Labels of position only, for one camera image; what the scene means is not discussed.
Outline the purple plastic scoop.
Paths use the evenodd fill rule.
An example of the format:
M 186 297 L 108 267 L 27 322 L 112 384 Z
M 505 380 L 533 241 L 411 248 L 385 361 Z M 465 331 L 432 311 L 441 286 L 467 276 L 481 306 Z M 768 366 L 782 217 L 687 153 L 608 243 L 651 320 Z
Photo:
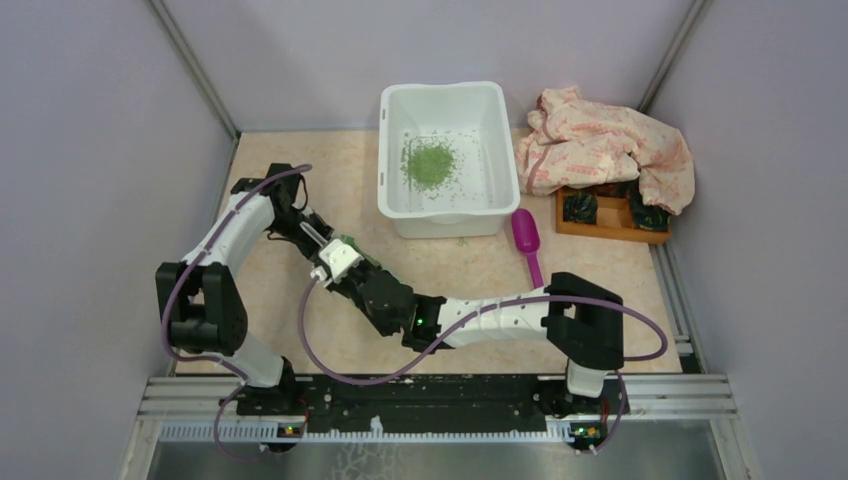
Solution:
M 517 209 L 510 217 L 510 226 L 515 247 L 525 258 L 533 287 L 542 287 L 544 279 L 538 260 L 541 240 L 532 213 L 524 208 Z

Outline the green cat litter bag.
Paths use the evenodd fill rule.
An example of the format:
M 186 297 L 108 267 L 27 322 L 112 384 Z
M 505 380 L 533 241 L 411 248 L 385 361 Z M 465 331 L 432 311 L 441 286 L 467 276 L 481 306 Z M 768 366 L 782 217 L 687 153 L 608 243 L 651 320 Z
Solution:
M 352 236 L 340 235 L 339 239 L 343 243 L 345 243 L 346 245 L 350 246 L 361 257 L 361 259 L 354 266 L 354 269 L 361 270 L 361 271 L 373 270 L 373 269 L 376 269 L 376 270 L 382 270 L 383 269 L 383 266 L 381 265 L 381 263 L 378 260 L 376 260 L 373 256 L 371 256 L 367 252 L 365 252 L 360 246 L 358 246 L 355 239 Z

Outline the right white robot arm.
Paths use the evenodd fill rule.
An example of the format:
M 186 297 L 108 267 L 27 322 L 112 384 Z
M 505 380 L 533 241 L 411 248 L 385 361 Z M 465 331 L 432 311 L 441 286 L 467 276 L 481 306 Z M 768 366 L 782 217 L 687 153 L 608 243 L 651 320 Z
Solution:
M 465 300 L 417 294 L 381 267 L 355 268 L 329 285 L 384 336 L 416 352 L 519 339 L 546 340 L 568 359 L 563 398 L 576 412 L 602 398 L 605 376 L 623 367 L 622 298 L 568 272 L 548 285 L 503 298 Z

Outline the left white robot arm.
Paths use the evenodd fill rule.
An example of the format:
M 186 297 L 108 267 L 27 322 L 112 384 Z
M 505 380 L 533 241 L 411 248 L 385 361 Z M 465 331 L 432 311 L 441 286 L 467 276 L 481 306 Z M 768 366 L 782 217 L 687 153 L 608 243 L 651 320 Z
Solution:
M 308 207 L 310 165 L 272 164 L 263 178 L 242 178 L 223 214 L 200 243 L 155 273 L 160 341 L 177 362 L 212 362 L 235 374 L 241 410 L 285 414 L 303 403 L 291 362 L 248 331 L 236 285 L 238 270 L 259 238 L 276 235 L 316 258 L 332 228 Z

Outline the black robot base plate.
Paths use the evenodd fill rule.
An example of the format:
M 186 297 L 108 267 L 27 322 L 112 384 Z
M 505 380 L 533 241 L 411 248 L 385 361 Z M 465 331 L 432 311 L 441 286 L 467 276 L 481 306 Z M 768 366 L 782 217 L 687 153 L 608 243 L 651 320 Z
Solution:
M 541 433 L 549 421 L 607 427 L 630 411 L 621 382 L 605 380 L 597 398 L 571 394 L 561 375 L 413 374 L 379 385 L 351 385 L 327 375 L 246 387 L 234 399 L 240 416 L 302 417 L 309 433 Z

